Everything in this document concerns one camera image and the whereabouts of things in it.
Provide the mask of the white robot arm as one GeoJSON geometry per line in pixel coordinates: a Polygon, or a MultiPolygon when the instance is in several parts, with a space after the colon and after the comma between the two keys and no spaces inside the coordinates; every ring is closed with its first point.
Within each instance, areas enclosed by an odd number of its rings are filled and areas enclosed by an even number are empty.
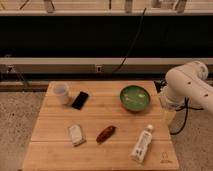
{"type": "Polygon", "coordinates": [[[213,114],[213,87],[206,83],[207,66],[193,61],[170,69],[166,75],[166,85],[159,93],[163,108],[163,118],[167,124],[174,119],[175,110],[189,98],[213,114]]]}

